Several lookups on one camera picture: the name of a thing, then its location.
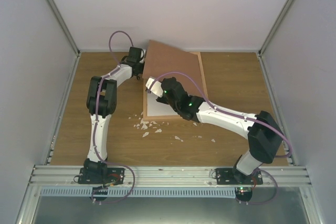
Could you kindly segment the brown frame backing board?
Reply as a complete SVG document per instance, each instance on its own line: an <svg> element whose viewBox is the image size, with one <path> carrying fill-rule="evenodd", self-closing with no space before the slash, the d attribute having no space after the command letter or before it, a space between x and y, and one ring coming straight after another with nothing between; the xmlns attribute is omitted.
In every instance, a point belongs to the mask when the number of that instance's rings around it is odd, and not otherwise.
<svg viewBox="0 0 336 224"><path fill-rule="evenodd" d="M167 73L166 78L175 77L188 94L200 97L198 88L204 93L197 55L150 40L142 77L147 80L150 77L157 78L164 73Z"/></svg>

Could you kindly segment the light wooden picture frame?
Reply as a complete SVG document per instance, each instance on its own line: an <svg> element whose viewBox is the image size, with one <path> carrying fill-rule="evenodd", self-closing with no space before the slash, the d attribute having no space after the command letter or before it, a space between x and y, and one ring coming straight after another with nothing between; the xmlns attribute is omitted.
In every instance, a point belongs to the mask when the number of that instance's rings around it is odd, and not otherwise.
<svg viewBox="0 0 336 224"><path fill-rule="evenodd" d="M197 55L197 57L198 57L199 69L200 69L201 77L202 77L203 91L204 91L206 97L208 97L201 53L200 52L191 52L191 53ZM179 115L178 116L148 116L147 113L146 113L146 109L147 109L146 93L147 93L147 91L145 90L146 89L145 81L144 81L143 87L144 87L144 91L143 91L143 119L145 121L159 121L159 120L164 121L164 120L176 120L176 119L180 120L181 119L181 117Z"/></svg>

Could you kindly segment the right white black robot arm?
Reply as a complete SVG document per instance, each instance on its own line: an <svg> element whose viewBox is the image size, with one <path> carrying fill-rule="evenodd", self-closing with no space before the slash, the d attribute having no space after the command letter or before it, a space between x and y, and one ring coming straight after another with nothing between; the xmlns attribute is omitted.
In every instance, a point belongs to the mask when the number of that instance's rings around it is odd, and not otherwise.
<svg viewBox="0 0 336 224"><path fill-rule="evenodd" d="M258 114L230 110L211 103L203 95L188 94L175 77L146 84L157 102L168 104L181 118L211 124L234 132L248 141L249 149L233 167L233 180L248 183L262 164L271 164L283 142L283 133L270 113Z"/></svg>

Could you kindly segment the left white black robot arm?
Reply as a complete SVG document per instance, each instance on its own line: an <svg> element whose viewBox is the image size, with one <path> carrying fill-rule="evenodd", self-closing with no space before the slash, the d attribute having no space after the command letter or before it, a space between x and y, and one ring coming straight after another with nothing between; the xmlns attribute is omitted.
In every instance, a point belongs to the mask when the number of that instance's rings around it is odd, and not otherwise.
<svg viewBox="0 0 336 224"><path fill-rule="evenodd" d="M107 135L110 119L117 107L117 89L132 77L140 78L144 58L144 49L130 47L128 55L112 71L90 80L86 105L91 119L91 138L84 169L90 172L90 178L96 184L103 184L108 179Z"/></svg>

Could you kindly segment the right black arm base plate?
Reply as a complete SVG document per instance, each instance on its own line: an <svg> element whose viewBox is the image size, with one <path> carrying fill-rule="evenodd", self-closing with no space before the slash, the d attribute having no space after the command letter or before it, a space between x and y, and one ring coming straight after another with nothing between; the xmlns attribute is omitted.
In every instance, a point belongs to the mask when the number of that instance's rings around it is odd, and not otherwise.
<svg viewBox="0 0 336 224"><path fill-rule="evenodd" d="M216 168L215 179L218 185L262 185L261 172L245 175L234 167Z"/></svg>

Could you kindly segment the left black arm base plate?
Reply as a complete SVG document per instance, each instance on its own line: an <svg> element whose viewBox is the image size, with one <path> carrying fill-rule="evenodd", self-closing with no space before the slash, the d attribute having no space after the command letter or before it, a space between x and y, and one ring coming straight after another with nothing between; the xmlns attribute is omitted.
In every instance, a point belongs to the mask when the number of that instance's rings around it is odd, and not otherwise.
<svg viewBox="0 0 336 224"><path fill-rule="evenodd" d="M124 168L107 168L107 172L93 172L81 168L79 175L74 177L74 181L79 184L92 185L121 185L124 180Z"/></svg>

